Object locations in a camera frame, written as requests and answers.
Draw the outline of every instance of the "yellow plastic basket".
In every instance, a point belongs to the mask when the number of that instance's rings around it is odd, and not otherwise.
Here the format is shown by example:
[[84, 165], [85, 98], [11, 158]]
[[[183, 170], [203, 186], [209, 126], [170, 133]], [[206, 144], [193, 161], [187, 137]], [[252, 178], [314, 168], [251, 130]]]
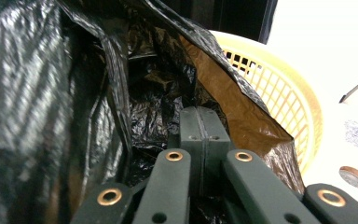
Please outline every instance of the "yellow plastic basket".
[[301, 174], [319, 149], [323, 116], [310, 85], [267, 46], [237, 35], [212, 32], [228, 61], [255, 88], [270, 115], [295, 138]]

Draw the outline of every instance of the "dark background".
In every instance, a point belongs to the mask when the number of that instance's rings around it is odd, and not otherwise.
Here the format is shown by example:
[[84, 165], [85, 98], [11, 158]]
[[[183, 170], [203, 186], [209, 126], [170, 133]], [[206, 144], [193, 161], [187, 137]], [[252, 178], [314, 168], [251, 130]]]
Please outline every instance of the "dark background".
[[162, 0], [203, 27], [267, 44], [278, 0]]

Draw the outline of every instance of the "black plastic bag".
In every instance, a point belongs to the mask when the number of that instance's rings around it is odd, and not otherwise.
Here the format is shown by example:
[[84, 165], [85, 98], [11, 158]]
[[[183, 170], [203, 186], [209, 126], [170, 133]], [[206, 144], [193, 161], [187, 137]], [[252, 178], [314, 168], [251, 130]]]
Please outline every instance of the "black plastic bag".
[[[215, 110], [238, 148], [303, 190], [293, 138], [213, 36], [159, 1], [1, 10], [0, 223], [68, 223], [94, 186], [139, 183], [190, 105]], [[203, 202], [195, 216], [224, 222]]]

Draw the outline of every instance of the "white floor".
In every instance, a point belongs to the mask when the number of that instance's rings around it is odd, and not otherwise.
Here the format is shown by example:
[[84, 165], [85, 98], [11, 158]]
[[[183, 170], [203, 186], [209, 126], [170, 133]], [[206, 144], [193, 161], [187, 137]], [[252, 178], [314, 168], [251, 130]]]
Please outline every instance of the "white floor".
[[268, 46], [304, 76], [324, 112], [324, 140], [306, 185], [332, 184], [358, 200], [358, 189], [338, 174], [343, 165], [358, 169], [358, 148], [343, 136], [353, 114], [338, 104], [358, 84], [358, 0], [279, 0]]

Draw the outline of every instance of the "round hole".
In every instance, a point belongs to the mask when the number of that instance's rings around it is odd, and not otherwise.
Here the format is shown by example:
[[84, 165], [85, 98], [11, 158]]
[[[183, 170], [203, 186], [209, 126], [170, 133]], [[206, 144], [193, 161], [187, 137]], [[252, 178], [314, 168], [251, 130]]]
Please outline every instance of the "round hole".
[[301, 223], [301, 220], [297, 216], [295, 216], [293, 214], [285, 214], [284, 219], [286, 219], [286, 221], [288, 223], [293, 223], [293, 224]]
[[177, 151], [169, 152], [165, 158], [169, 161], [179, 161], [183, 158], [183, 154]]
[[328, 190], [328, 189], [318, 190], [318, 197], [325, 203], [328, 203], [335, 207], [342, 207], [346, 204], [344, 198], [342, 198], [341, 195], [335, 193], [334, 191]]
[[238, 152], [235, 154], [235, 158], [237, 158], [239, 161], [251, 161], [252, 155], [246, 152]]
[[103, 199], [110, 201], [116, 197], [116, 194], [114, 192], [107, 192], [104, 194]]
[[156, 213], [152, 217], [152, 221], [154, 223], [164, 223], [166, 220], [167, 220], [167, 216], [165, 216], [165, 214], [163, 213]]
[[350, 166], [342, 166], [339, 168], [339, 175], [348, 184], [358, 188], [358, 170]]
[[121, 199], [120, 189], [105, 189], [98, 195], [98, 204], [102, 206], [113, 205]]
[[209, 139], [218, 140], [218, 139], [219, 139], [219, 136], [209, 136]]

